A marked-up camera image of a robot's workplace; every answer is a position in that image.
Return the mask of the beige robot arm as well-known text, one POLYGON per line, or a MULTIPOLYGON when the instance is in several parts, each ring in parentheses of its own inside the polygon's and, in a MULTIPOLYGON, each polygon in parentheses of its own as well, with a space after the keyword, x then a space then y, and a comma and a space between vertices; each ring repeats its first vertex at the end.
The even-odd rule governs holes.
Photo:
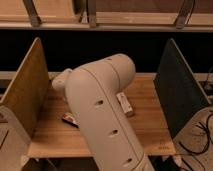
POLYGON ((99 171, 154 171, 117 94, 135 77, 124 54, 66 69, 52 81, 63 93, 99 171))

